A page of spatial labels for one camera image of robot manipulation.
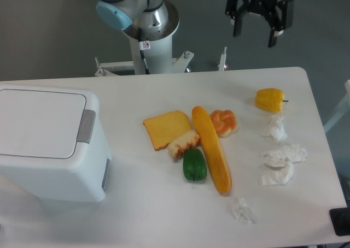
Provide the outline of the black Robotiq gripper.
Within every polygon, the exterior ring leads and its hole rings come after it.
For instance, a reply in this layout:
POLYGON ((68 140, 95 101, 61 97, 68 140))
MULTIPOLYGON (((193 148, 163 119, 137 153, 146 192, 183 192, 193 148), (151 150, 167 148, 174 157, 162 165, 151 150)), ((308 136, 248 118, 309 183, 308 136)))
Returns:
POLYGON ((276 45, 277 38, 284 30, 293 25, 295 0, 227 0, 225 13, 231 17, 234 26, 233 36, 241 34, 242 18, 246 13, 254 13, 265 17, 270 36, 268 47, 276 45))

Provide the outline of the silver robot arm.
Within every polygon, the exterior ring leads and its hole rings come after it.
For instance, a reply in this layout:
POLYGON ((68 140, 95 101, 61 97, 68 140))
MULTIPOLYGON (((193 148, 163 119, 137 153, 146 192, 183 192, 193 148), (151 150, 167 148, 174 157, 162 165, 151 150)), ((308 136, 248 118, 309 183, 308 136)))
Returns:
MULTIPOLYGON (((178 27, 178 15, 170 14, 165 0, 99 0, 100 18, 117 31, 137 40, 159 40, 178 27)), ((265 18, 270 27, 268 46, 293 24, 294 0, 227 0, 225 14, 231 18, 233 35, 239 36, 242 18, 253 13, 265 18)))

